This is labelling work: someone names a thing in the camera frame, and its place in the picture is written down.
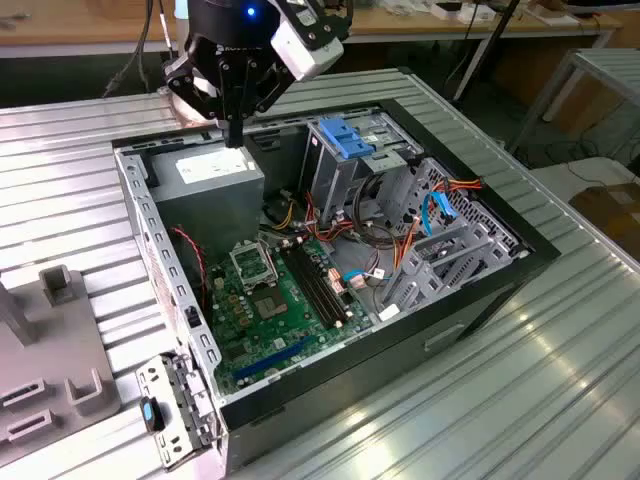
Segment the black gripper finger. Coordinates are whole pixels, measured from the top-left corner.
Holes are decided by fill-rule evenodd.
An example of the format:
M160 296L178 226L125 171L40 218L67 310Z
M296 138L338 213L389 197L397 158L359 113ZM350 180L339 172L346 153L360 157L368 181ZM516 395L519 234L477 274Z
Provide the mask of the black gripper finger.
M222 65L212 57L196 62L179 57L167 64L167 87L205 120L215 120L222 131L225 145L234 147L234 106L231 93L226 91ZM201 91L195 83L199 73L214 89L215 96Z
M243 145L244 123L256 112L266 112L293 83L293 75L284 62L276 57L267 60L247 60L240 96L233 119L233 147Z

